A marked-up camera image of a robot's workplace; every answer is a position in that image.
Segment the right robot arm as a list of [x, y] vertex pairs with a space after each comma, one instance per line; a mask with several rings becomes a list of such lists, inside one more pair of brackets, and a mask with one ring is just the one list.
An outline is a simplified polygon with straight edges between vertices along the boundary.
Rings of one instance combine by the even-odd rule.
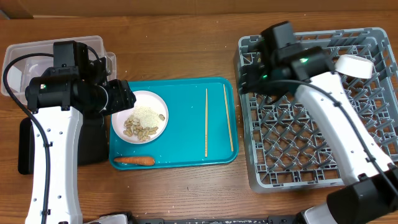
[[386, 63], [385, 33], [374, 33], [295, 33], [285, 21], [239, 39], [251, 189], [339, 186], [323, 203], [269, 223], [368, 223], [397, 211], [397, 69]]

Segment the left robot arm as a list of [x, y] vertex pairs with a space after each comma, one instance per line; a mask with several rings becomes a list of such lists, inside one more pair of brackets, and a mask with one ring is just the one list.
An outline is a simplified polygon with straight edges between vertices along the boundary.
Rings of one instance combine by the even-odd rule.
[[53, 66], [25, 89], [35, 134], [26, 223], [82, 223], [77, 168], [84, 117], [114, 114], [136, 101], [127, 81], [109, 81], [106, 59], [90, 60], [90, 52], [81, 42], [55, 42]]

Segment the white bowl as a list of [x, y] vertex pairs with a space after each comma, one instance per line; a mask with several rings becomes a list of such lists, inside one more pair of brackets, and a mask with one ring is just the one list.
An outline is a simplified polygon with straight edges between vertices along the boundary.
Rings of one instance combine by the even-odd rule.
[[355, 55], [342, 55], [335, 63], [335, 70], [347, 76], [370, 79], [373, 72], [372, 61]]

